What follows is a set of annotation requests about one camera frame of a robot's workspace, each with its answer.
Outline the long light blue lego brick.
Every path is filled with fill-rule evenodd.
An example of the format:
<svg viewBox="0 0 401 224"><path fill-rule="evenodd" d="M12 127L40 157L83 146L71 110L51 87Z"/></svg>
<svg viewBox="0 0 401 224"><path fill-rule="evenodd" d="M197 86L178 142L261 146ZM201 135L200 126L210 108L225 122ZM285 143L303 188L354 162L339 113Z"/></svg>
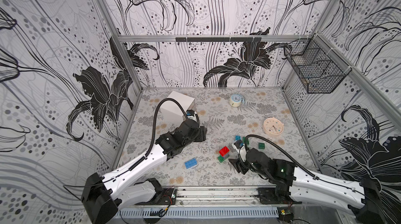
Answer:
<svg viewBox="0 0 401 224"><path fill-rule="evenodd" d="M192 158L184 163L186 169L194 168L198 165L196 158Z"/></svg>

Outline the red lego brick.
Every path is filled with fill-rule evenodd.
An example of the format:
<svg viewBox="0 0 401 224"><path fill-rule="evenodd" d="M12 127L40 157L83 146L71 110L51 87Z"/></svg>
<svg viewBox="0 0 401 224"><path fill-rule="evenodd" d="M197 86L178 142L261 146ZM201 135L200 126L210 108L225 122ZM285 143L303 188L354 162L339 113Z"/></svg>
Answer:
<svg viewBox="0 0 401 224"><path fill-rule="evenodd" d="M228 155L230 152L229 148L227 146L224 146L222 149L219 150L219 154L224 157Z"/></svg>

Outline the long green lego brick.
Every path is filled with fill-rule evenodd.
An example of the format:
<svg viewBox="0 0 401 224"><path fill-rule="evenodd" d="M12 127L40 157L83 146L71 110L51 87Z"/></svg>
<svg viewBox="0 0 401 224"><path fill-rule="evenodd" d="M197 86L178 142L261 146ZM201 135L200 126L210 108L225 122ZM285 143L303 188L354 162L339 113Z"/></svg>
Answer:
<svg viewBox="0 0 401 224"><path fill-rule="evenodd" d="M228 156L225 156L225 157L224 157L224 156L221 156L221 155L220 155L220 156L217 157L217 159L218 159L218 161L219 161L220 163L223 163L225 160L228 159Z"/></svg>

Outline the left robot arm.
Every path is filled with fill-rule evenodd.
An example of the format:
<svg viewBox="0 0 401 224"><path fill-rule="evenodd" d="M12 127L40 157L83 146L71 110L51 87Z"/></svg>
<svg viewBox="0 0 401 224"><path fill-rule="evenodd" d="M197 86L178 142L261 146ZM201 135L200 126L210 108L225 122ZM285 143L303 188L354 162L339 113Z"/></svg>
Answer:
<svg viewBox="0 0 401 224"><path fill-rule="evenodd" d="M103 176L92 174L82 186L79 200L91 223L106 224L119 210L127 206L159 203L166 191L157 179L151 178L141 183L137 180L179 155L190 144L206 140L207 128L200 124L197 112L184 110L177 100L163 99L157 105L155 113L159 112L165 102L173 102L181 110L184 116L181 125L159 137L152 130L151 142L146 152Z"/></svg>

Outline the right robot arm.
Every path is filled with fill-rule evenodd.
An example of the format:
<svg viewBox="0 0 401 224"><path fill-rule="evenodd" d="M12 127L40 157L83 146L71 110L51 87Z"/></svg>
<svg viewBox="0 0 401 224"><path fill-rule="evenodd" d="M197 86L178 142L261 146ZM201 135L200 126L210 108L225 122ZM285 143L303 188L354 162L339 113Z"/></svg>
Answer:
<svg viewBox="0 0 401 224"><path fill-rule="evenodd" d="M264 152L249 148L249 138L260 139L283 153L287 159L272 159ZM275 185L274 196L283 202L320 204L354 214L362 224L385 224L384 208L379 189L372 179L348 181L313 172L271 140L259 135L236 138L233 148L236 159L229 162L238 173L256 173Z"/></svg>

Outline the white mini drawer cabinet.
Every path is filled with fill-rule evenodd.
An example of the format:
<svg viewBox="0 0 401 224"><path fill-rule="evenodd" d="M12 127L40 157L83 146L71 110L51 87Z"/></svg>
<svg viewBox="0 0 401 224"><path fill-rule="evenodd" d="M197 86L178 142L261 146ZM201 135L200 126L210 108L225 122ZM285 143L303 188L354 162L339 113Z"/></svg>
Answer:
<svg viewBox="0 0 401 224"><path fill-rule="evenodd" d="M181 105L184 111L195 110L195 99L188 95L172 91L168 95L168 98L177 101ZM160 111L162 113L164 120L171 123L174 126L179 126L185 120L185 116L183 115L179 106L172 101L164 102L160 107Z"/></svg>

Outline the large pink round clock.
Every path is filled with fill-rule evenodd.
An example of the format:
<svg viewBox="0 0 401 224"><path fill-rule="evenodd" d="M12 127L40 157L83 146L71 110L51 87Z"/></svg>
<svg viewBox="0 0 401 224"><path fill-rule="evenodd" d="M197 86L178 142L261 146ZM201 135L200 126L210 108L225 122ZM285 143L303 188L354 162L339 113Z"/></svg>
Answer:
<svg viewBox="0 0 401 224"><path fill-rule="evenodd" d="M265 134L271 137L277 137L284 132L284 124L274 117L268 117L264 120L262 129Z"/></svg>

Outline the small blue cream alarm clock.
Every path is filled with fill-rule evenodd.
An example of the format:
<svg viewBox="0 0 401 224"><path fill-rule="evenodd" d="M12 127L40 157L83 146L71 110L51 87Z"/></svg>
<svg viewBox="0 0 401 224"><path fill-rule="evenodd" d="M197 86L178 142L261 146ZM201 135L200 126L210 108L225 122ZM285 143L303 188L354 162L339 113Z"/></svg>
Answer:
<svg viewBox="0 0 401 224"><path fill-rule="evenodd" d="M231 107L237 108L244 103L245 103L245 98L240 94L232 94L229 98L229 104Z"/></svg>

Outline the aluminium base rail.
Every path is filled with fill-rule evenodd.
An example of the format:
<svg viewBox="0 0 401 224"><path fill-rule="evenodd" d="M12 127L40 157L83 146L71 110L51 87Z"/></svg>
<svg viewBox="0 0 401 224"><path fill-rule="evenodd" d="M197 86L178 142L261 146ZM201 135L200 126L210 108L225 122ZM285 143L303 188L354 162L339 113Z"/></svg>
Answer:
<svg viewBox="0 0 401 224"><path fill-rule="evenodd" d="M149 186L130 186L112 199L118 209L131 206L261 206L300 205L301 201L280 200L275 187L268 186L167 186L155 193Z"/></svg>

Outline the black wall hook bar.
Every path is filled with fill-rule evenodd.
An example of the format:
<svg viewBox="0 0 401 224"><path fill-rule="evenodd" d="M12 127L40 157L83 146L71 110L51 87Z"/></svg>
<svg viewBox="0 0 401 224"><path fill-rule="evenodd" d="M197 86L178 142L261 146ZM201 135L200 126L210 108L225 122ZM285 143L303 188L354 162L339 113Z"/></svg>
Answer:
<svg viewBox="0 0 401 224"><path fill-rule="evenodd" d="M213 38L213 37L176 37L176 42L261 42L261 37L223 37L223 38Z"/></svg>

